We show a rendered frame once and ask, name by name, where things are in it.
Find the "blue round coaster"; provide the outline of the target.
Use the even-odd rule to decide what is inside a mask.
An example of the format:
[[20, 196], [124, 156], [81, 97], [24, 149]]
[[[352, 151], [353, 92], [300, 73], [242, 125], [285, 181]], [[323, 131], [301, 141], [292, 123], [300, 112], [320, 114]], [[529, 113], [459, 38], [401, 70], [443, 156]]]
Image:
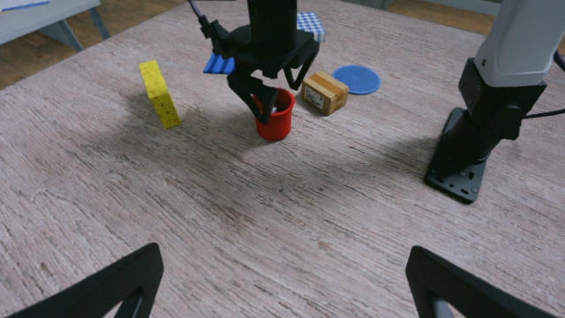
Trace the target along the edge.
[[336, 69], [332, 78], [349, 88], [350, 95], [369, 95], [380, 86], [378, 75], [362, 66], [346, 65]]

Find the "yellow sponge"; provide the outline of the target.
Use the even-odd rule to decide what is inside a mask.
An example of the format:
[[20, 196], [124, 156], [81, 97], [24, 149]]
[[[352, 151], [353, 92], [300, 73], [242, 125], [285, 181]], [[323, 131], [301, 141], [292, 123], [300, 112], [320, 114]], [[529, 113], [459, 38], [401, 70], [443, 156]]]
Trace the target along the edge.
[[181, 125], [177, 111], [170, 99], [156, 62], [150, 61], [139, 64], [139, 70], [149, 101], [152, 103], [164, 129], [166, 130]]

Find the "red cup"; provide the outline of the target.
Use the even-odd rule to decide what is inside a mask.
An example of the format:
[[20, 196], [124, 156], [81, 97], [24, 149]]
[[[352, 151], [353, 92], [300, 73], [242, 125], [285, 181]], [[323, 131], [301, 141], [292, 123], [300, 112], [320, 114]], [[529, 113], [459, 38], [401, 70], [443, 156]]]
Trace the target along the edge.
[[[290, 132], [291, 110], [294, 107], [293, 95], [279, 87], [273, 87], [278, 90], [278, 95], [275, 100], [274, 106], [277, 108], [277, 113], [270, 115], [266, 125], [259, 123], [255, 118], [256, 131], [258, 135], [264, 140], [277, 141], [283, 139]], [[259, 102], [255, 96], [252, 99], [262, 115], [262, 103]], [[278, 113], [279, 112], [279, 113]]]

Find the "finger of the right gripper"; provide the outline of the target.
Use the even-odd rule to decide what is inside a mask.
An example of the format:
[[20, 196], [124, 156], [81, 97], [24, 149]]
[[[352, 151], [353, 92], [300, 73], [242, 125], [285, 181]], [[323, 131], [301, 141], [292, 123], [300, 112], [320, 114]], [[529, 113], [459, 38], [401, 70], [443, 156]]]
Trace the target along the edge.
[[[278, 95], [277, 89], [263, 85], [258, 91], [252, 93], [230, 84], [228, 84], [228, 88], [249, 108], [259, 123], [267, 124]], [[262, 103], [262, 115], [250, 95], [255, 96]]]
[[291, 69], [287, 68], [287, 67], [283, 67], [283, 73], [285, 76], [285, 79], [287, 81], [287, 84], [289, 86], [290, 90], [293, 91], [297, 91], [298, 88], [300, 87], [305, 75], [307, 74], [309, 68], [311, 67], [313, 60], [316, 58], [317, 54], [319, 53], [319, 49], [316, 50], [315, 53], [313, 53], [302, 65], [299, 74], [296, 78], [296, 80], [294, 81], [292, 78], [292, 74], [291, 74]]

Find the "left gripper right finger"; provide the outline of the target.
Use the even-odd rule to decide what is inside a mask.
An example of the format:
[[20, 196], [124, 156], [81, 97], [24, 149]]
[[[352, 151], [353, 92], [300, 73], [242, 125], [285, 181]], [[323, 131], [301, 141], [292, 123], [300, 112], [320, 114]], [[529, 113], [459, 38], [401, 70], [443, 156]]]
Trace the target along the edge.
[[447, 302], [464, 318], [560, 318], [423, 246], [411, 248], [405, 275], [418, 318], [455, 318]]

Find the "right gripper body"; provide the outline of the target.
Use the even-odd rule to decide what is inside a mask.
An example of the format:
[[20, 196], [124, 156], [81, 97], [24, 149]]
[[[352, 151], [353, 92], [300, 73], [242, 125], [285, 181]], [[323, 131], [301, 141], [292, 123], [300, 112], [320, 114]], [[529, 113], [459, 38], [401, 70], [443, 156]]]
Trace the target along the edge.
[[[255, 93], [262, 80], [251, 77], [256, 70], [262, 77], [276, 80], [277, 73], [287, 67], [298, 69], [320, 47], [313, 33], [297, 29], [297, 0], [272, 8], [246, 1], [249, 24], [228, 33], [217, 20], [200, 28], [205, 40], [217, 37], [221, 45], [233, 43], [242, 49], [232, 56], [235, 71], [226, 77], [227, 83]], [[250, 31], [251, 30], [251, 31]]]

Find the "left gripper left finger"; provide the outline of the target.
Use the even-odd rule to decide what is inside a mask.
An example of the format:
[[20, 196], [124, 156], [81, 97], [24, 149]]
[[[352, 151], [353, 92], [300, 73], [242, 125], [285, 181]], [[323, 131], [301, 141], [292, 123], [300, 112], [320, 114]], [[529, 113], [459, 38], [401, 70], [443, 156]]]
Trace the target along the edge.
[[159, 244], [148, 243], [46, 299], [4, 318], [149, 318], [164, 265]]

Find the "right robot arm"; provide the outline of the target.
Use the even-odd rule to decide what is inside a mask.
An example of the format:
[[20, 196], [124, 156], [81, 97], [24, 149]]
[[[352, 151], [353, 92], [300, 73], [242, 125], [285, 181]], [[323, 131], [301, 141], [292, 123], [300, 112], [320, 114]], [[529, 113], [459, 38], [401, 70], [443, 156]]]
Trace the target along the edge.
[[428, 186], [466, 204], [478, 198], [486, 159], [501, 140], [518, 137], [564, 32], [565, 0], [501, 1], [465, 62], [458, 90], [466, 110], [452, 110], [424, 177]]

